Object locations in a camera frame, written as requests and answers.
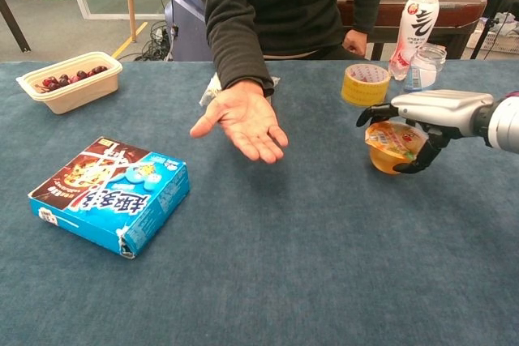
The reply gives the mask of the person left hand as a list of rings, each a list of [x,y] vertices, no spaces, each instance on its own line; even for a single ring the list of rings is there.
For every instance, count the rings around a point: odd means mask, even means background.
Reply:
[[[345,34],[342,46],[351,53],[364,57],[367,50],[367,34],[350,29]]]

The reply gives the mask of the person right hand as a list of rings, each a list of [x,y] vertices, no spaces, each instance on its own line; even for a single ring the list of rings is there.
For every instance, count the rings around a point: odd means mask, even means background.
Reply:
[[[262,87],[251,80],[239,81],[220,92],[193,125],[190,136],[202,138],[215,125],[249,160],[273,164],[283,157],[282,148],[288,145]]]

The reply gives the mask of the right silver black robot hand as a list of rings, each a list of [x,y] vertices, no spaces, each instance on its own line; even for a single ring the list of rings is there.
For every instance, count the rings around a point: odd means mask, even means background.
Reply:
[[[486,139],[491,114],[496,106],[494,97],[487,93],[426,90],[402,94],[388,103],[364,109],[356,126],[383,122],[393,117],[418,123],[427,132],[427,141],[414,161],[394,167],[399,173],[414,174],[428,168],[452,139],[475,136]]]

